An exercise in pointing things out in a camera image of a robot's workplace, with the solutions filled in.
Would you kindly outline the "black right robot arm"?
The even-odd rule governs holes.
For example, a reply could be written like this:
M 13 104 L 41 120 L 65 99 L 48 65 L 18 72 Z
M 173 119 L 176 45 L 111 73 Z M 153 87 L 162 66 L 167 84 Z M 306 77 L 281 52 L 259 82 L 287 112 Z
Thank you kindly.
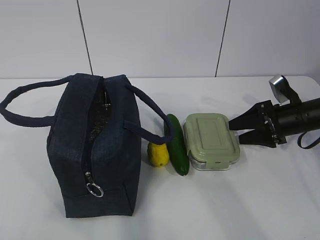
M 248 130 L 238 137 L 242 145 L 276 148 L 287 136 L 300 134 L 297 144 L 302 147 L 302 137 L 320 128 L 320 99 L 285 105 L 258 102 L 228 125 L 232 131 Z

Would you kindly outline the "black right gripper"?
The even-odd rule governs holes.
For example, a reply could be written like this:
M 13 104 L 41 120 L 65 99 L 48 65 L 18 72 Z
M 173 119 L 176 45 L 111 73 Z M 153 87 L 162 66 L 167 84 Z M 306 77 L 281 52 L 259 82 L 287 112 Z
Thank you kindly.
M 271 100 L 256 103 L 245 113 L 230 120 L 229 129 L 233 131 L 252 129 L 238 137 L 242 145 L 277 147 L 286 144 L 287 139 L 280 130 L 277 106 L 274 106 Z

